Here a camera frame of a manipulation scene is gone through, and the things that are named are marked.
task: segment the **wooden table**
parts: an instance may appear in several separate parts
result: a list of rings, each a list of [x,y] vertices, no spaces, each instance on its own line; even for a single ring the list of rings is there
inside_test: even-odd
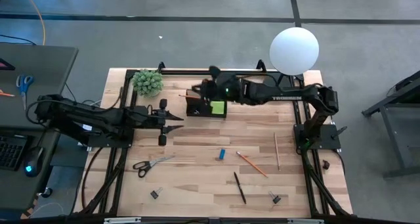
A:
[[[102,98],[103,108],[111,106],[117,99],[125,72],[124,68],[110,69]],[[322,83],[321,73],[317,70],[306,72],[304,78],[305,84]],[[157,130],[135,131],[125,166],[118,215],[310,217],[302,161],[295,152],[292,103],[269,102],[263,106],[229,103],[225,120],[187,117],[185,98],[178,95],[185,94],[186,89],[202,79],[203,76],[164,76],[164,90],[156,98],[137,99],[137,104],[151,104],[155,108],[159,99],[168,99],[167,109],[185,120],[167,121],[167,125],[182,124],[184,127],[168,134],[166,146],[158,146]],[[277,167],[274,132],[277,134],[281,171]],[[217,159],[221,148],[226,149],[223,161]],[[256,163],[268,178],[240,158],[236,151]],[[86,167],[93,153],[90,152]],[[93,163],[85,186],[87,202],[104,182],[109,153],[110,149],[104,148]],[[175,158],[156,165],[143,179],[132,169],[137,162],[169,155],[175,155]],[[328,170],[323,170],[325,185],[340,205],[352,213],[339,157],[326,150],[320,150],[319,155],[321,162],[327,160],[331,164]],[[246,205],[235,182],[234,171],[245,193]],[[150,192],[159,187],[163,191],[154,200]],[[321,212],[319,192],[315,187],[314,184],[317,208]],[[282,200],[275,205],[268,191],[280,195]],[[112,196],[113,191],[108,197],[108,205]],[[79,210],[80,192],[74,211]]]

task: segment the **black pen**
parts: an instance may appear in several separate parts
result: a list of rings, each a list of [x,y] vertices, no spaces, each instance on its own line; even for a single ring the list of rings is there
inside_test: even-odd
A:
[[[241,192],[242,200],[245,204],[247,204],[247,200],[245,199],[245,195],[243,195],[243,191],[242,191],[242,188],[241,188],[241,183],[239,183],[239,179],[238,179],[238,176],[236,175],[235,171],[234,171],[234,175],[235,175],[235,180],[238,184],[239,191]]]

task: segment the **white sphere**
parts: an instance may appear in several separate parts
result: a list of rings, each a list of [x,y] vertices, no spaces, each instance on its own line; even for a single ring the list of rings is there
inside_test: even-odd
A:
[[[296,76],[311,69],[320,53],[316,37],[304,28],[288,28],[270,46],[270,60],[280,73]]]

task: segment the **black box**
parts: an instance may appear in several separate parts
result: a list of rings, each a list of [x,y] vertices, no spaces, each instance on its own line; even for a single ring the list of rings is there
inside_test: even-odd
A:
[[[192,90],[187,89],[186,91],[186,115],[187,116],[203,116],[203,117],[214,117],[214,118],[226,118],[228,112],[228,103],[227,101],[211,101],[207,102],[200,99],[200,96],[193,92]],[[213,107],[211,106],[214,103],[222,103],[223,113],[213,113]]]

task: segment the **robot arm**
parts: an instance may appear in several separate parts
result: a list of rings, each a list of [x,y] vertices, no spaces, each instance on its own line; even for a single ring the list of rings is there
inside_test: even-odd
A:
[[[132,129],[160,129],[159,145],[166,145],[166,134],[182,125],[166,126],[166,120],[183,120],[166,111],[167,100],[162,99],[159,109],[149,114],[147,107],[134,106],[103,109],[81,104],[61,95],[45,95],[38,98],[35,114],[38,123],[49,121],[49,127],[59,129],[84,145],[129,146]],[[80,124],[89,125],[92,131]]]
[[[246,105],[262,105],[269,101],[306,101],[316,112],[304,123],[304,136],[315,140],[320,136],[320,128],[328,116],[339,111],[337,92],[320,84],[298,87],[270,87],[255,83],[236,75],[223,75],[216,66],[210,66],[212,80],[205,79],[200,85],[192,86],[204,100],[227,100]]]

